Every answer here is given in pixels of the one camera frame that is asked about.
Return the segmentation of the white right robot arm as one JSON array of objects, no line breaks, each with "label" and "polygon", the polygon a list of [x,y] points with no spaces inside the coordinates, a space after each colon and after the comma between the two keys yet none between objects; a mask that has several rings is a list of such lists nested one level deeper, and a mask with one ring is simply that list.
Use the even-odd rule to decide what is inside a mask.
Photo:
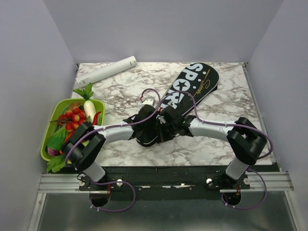
[{"label": "white right robot arm", "polygon": [[245,117],[235,122],[203,122],[195,115],[184,117],[173,107],[168,106],[160,112],[160,141],[173,139],[177,134],[189,137],[209,137],[226,141],[235,157],[221,177],[222,185],[228,189],[239,183],[239,178],[259,159],[267,138]]}]

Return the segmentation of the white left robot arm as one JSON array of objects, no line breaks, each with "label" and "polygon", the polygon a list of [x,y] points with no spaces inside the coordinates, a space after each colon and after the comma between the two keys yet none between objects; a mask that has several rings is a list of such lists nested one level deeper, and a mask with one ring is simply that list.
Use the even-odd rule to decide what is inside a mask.
[{"label": "white left robot arm", "polygon": [[95,161],[101,148],[116,141],[142,141],[146,137],[146,131],[150,132],[150,137],[144,144],[154,143],[157,138],[156,117],[157,110],[146,104],[135,116],[123,120],[120,124],[104,127],[85,122],[63,143],[61,151],[66,161],[70,161],[77,171],[90,178],[94,189],[102,190],[107,183],[106,173]]}]

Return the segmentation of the black sport racket bag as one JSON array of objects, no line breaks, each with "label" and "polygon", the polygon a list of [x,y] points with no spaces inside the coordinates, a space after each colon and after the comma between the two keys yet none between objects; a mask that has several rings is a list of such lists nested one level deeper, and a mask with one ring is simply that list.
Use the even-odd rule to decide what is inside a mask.
[{"label": "black sport racket bag", "polygon": [[145,147],[161,143],[158,141],[159,113],[171,106],[183,116],[188,116],[188,113],[194,109],[194,103],[199,104],[205,96],[217,90],[218,82],[218,72],[204,63],[193,63],[184,68],[162,98],[156,117],[156,141],[148,145],[144,144],[146,140],[137,141],[137,143]]}]

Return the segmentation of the white shuttlecock tube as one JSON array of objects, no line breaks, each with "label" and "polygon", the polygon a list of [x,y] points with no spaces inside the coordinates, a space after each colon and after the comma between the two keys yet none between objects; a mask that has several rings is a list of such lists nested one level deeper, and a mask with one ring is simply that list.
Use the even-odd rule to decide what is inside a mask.
[{"label": "white shuttlecock tube", "polygon": [[89,83],[96,83],[128,69],[137,66],[137,60],[134,56],[109,64],[98,70],[89,72],[76,78],[76,82],[80,88],[87,86]]}]

